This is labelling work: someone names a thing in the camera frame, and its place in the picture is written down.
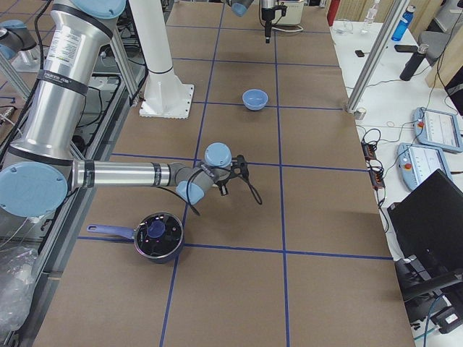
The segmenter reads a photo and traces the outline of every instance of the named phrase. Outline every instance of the plastic bag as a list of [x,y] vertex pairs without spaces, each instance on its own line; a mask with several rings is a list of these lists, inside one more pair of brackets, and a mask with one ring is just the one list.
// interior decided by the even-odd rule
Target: plastic bag
[[29,315],[37,258],[37,251],[26,247],[0,251],[0,335],[18,330]]

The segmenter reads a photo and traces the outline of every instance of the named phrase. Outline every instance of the white desk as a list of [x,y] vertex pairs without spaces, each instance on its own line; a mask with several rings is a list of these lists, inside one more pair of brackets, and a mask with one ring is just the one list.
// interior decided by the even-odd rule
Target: white desk
[[[381,23],[373,23],[371,31],[367,34],[360,32],[362,23],[353,23],[353,32],[338,34],[332,31],[331,35],[334,40],[336,54],[339,60],[339,66],[342,68],[342,76],[347,93],[350,95],[352,87],[355,86],[357,78],[362,71],[363,65],[367,60],[367,55],[363,58],[357,57],[354,51],[362,50],[370,52],[375,38],[381,28]],[[401,41],[395,42],[390,40],[387,49],[383,52],[380,64],[377,66],[369,85],[374,85],[380,81],[398,80],[405,63],[409,60],[411,53],[397,53],[394,45],[416,45],[415,39],[409,31],[406,31]],[[377,158],[382,162],[385,169],[391,167],[385,177],[386,184],[386,201],[383,204],[384,210],[393,202],[402,201],[408,194],[401,173],[394,165],[397,158],[397,146],[401,142],[411,143],[415,138],[412,124],[404,123],[412,120],[413,111],[421,106],[428,107],[439,111],[455,113],[444,103],[447,94],[445,90],[434,89],[430,94],[431,88],[425,81],[426,75],[430,71],[426,60],[418,68],[417,73],[426,69],[422,74],[414,76],[410,81],[395,81],[381,83],[376,86],[367,87],[359,106],[367,109],[365,118],[357,121],[357,125],[364,127],[366,130],[376,128],[381,131],[381,139],[397,140],[398,142],[388,143],[380,142],[376,151]],[[447,103],[453,106],[451,100],[447,98]],[[459,117],[460,129],[463,129],[463,119]],[[365,131],[358,127],[359,137],[362,138]],[[366,141],[378,139],[378,132],[371,132]],[[451,171],[463,171],[463,154],[455,155],[445,153],[447,163]],[[463,190],[463,174],[454,175],[455,184]],[[379,197],[382,198],[384,191],[379,191]],[[389,249],[394,259],[400,257],[401,252],[398,247],[395,234],[393,231],[388,232]],[[414,332],[415,336],[423,333],[424,328]],[[456,329],[450,334],[442,335],[440,333],[430,333],[428,335],[428,347],[460,347],[463,341],[463,328]],[[422,346],[422,339],[416,341],[417,346]]]

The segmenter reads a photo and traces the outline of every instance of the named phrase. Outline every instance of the black monitor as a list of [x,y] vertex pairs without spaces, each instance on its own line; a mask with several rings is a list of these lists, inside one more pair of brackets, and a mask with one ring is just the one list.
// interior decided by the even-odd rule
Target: black monitor
[[[405,257],[415,255],[431,278],[463,268],[463,193],[441,170],[388,209]],[[442,288],[463,317],[463,283]]]

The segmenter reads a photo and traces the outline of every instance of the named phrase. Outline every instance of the blue handle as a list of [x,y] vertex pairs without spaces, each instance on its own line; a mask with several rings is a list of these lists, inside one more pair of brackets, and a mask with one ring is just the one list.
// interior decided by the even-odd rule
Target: blue handle
[[119,235],[129,240],[133,240],[135,234],[131,228],[125,228],[124,226],[104,226],[101,224],[90,224],[87,227],[87,231],[89,233]]

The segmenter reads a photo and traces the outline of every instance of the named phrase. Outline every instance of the red object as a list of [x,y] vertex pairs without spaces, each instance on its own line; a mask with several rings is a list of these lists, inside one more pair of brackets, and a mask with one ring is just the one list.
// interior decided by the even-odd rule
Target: red object
[[328,10],[328,15],[326,19],[328,20],[328,25],[331,27],[333,26],[334,18],[336,17],[336,13],[338,13],[339,4],[341,0],[333,0],[330,5],[330,9]]

